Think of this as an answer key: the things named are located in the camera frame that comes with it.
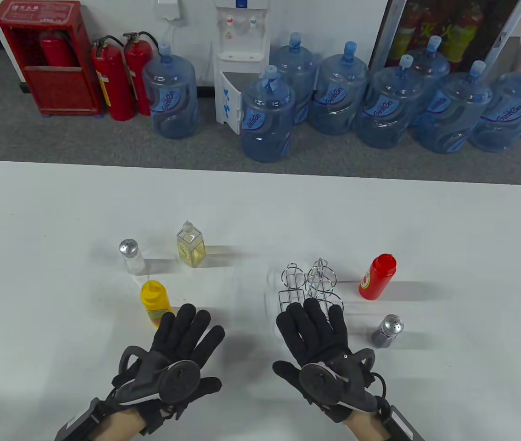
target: blue bottle cap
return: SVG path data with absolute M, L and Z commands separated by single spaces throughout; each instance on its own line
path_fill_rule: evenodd
M 442 37 L 439 35 L 432 35 L 428 41 L 428 52 L 436 52 L 442 44 Z
M 344 57 L 346 57 L 346 58 L 354 57 L 357 47 L 358 47 L 358 45 L 354 41 L 347 41 L 346 45 L 344 46 Z
M 474 77 L 479 77 L 482 75 L 482 72 L 485 70 L 487 65 L 482 60 L 476 60 L 471 67 L 470 74 Z
M 166 41 L 160 42 L 158 44 L 158 51 L 160 52 L 160 55 L 170 55 L 170 43 L 167 43 Z
M 296 49 L 301 46 L 301 33 L 300 32 L 292 32 L 291 38 L 289 39 L 289 46 Z
M 409 69 L 412 64 L 413 64 L 413 57 L 407 53 L 405 55 L 403 55 L 403 57 L 401 57 L 401 61 L 399 61 L 399 67 L 401 67 L 403 69 Z
M 279 75 L 277 72 L 277 66 L 271 64 L 264 68 L 264 76 L 266 76 L 268 80 L 277 78 L 277 75 Z

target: gray carpet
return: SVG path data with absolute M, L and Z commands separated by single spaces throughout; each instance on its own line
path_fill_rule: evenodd
M 286 159 L 257 164 L 244 156 L 231 129 L 215 121 L 211 99 L 199 101 L 197 134 L 169 141 L 156 135 L 144 116 L 128 122 L 109 116 L 42 118 L 18 83 L 0 51 L 0 160 L 521 184 L 521 141 L 501 155 L 467 144 L 460 153 L 442 156 L 409 138 L 395 149 L 378 151 L 353 134 L 325 136 L 302 124 L 294 130 Z

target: red squeeze bottle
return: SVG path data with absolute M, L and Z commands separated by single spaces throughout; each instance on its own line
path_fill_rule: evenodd
M 397 271 L 397 261 L 390 254 L 381 254 L 374 259 L 359 286 L 360 295 L 366 300 L 379 298 L 387 283 Z

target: white wall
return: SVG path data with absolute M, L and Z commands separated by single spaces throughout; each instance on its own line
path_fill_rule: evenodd
M 161 38 L 166 31 L 165 21 L 154 15 L 155 0 L 82 0 L 84 22 L 90 38 L 105 34 L 122 37 L 128 31 L 148 31 Z M 195 66 L 198 84 L 213 82 L 213 68 L 201 78 L 210 54 L 212 32 L 216 29 L 213 0 L 179 0 L 181 19 L 172 38 L 173 52 L 186 57 Z M 386 6 L 384 0 L 272 0 L 272 45 L 288 43 L 291 31 L 303 34 L 303 46 L 318 59 L 341 53 L 344 42 L 359 44 L 357 56 L 368 63 L 376 34 Z M 0 38 L 6 46 L 13 65 L 23 76 L 6 45 L 3 32 Z

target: red fire extinguisher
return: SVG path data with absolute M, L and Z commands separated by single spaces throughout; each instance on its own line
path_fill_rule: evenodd
M 78 60 L 67 34 L 60 31 L 42 32 L 40 46 L 49 66 L 78 67 Z
M 128 38 L 128 42 L 123 51 L 126 56 L 126 63 L 128 63 L 128 70 L 130 70 L 130 80 L 132 80 L 134 93 L 138 100 L 138 109 L 142 115 L 150 116 L 150 103 L 146 96 L 144 80 L 142 79 L 142 69 L 144 69 L 146 63 L 152 59 L 152 46 L 149 42 L 141 40 L 140 36 L 148 36 L 156 48 L 158 48 L 158 43 L 156 42 L 156 38 L 146 31 L 126 32 L 123 35 Z
M 112 39 L 121 47 L 122 42 L 111 35 L 106 35 L 93 42 L 91 58 L 101 84 L 105 103 L 109 113 L 116 121 L 127 121 L 136 115 L 136 105 L 132 89 L 128 82 L 128 73 L 123 63 L 122 51 L 110 45 Z

